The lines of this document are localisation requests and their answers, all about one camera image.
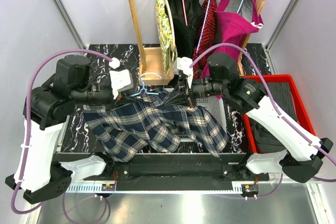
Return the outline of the black skirt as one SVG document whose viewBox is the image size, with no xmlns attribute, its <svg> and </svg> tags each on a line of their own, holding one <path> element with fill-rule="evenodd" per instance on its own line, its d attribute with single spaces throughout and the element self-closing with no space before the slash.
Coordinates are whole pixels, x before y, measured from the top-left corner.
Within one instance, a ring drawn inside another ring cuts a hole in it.
<svg viewBox="0 0 336 224">
<path fill-rule="evenodd" d="M 175 44 L 179 57 L 193 57 L 196 46 L 195 35 L 197 25 L 203 13 L 200 0 L 185 0 L 188 26 L 185 26 L 182 1 L 168 0 L 175 32 Z"/>
</svg>

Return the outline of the lemon print skirt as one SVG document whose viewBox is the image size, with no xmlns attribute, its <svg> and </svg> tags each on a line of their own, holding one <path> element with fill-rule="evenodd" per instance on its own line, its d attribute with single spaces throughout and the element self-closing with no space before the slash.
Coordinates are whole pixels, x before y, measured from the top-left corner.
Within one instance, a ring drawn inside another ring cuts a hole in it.
<svg viewBox="0 0 336 224">
<path fill-rule="evenodd" d="M 155 15 L 157 24 L 157 34 L 163 58 L 164 73 L 170 71 L 170 63 L 173 63 L 177 58 L 177 49 L 173 49 L 173 33 L 170 24 L 170 19 L 166 13 L 166 1 L 155 0 Z"/>
</svg>

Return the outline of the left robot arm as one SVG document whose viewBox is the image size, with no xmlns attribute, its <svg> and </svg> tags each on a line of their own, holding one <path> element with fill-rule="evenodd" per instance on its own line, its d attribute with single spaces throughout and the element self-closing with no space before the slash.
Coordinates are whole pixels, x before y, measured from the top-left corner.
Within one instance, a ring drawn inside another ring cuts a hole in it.
<svg viewBox="0 0 336 224">
<path fill-rule="evenodd" d="M 74 162 L 53 160 L 75 106 L 105 105 L 111 109 L 121 99 L 119 88 L 111 84 L 94 90 L 90 68 L 89 58 L 68 55 L 57 61 L 56 72 L 42 86 L 33 88 L 32 77 L 24 105 L 26 137 L 20 164 L 17 172 L 5 179 L 14 196 L 22 189 L 23 198 L 33 205 L 59 197 L 73 182 L 92 176 L 107 180 L 113 175 L 113 167 L 102 153 Z"/>
</svg>

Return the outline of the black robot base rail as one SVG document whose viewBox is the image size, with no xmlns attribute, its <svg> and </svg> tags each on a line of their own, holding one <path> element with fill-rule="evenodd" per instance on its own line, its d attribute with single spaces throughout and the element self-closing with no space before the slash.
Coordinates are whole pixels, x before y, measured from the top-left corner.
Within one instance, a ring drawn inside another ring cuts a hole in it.
<svg viewBox="0 0 336 224">
<path fill-rule="evenodd" d="M 101 175 L 75 181 L 99 187 L 116 180 L 116 191 L 124 194 L 239 194 L 238 184 L 269 181 L 267 173 L 256 176 L 240 167 L 244 158 L 245 154 L 228 153 L 219 158 L 208 153 L 138 154 L 127 163 L 108 164 Z"/>
</svg>

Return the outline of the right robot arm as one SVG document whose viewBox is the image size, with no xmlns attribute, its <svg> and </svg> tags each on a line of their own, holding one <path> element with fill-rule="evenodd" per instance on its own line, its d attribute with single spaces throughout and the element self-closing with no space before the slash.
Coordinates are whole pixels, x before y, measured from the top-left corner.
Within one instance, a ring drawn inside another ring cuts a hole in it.
<svg viewBox="0 0 336 224">
<path fill-rule="evenodd" d="M 272 98 L 264 80 L 240 77 L 236 62 L 228 54 L 212 54 L 207 59 L 209 76 L 194 79 L 190 58 L 173 63 L 179 76 L 176 88 L 181 101 L 196 105 L 196 99 L 220 95 L 233 109 L 261 124 L 284 147 L 280 152 L 248 154 L 238 167 L 239 176 L 250 180 L 261 173 L 285 174 L 306 183 L 320 170 L 333 143 L 318 138 L 291 118 Z"/>
</svg>

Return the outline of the navy plaid skirt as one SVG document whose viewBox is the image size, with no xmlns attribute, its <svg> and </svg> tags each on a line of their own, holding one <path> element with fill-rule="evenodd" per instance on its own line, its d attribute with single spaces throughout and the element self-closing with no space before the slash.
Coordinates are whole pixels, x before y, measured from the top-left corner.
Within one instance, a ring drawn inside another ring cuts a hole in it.
<svg viewBox="0 0 336 224">
<path fill-rule="evenodd" d="M 165 105 L 169 93 L 155 92 L 110 111 L 104 105 L 83 106 L 83 118 L 106 154 L 114 161 L 128 162 L 146 146 L 174 152 L 181 132 L 218 157 L 228 141 L 218 121 L 202 106 Z"/>
</svg>

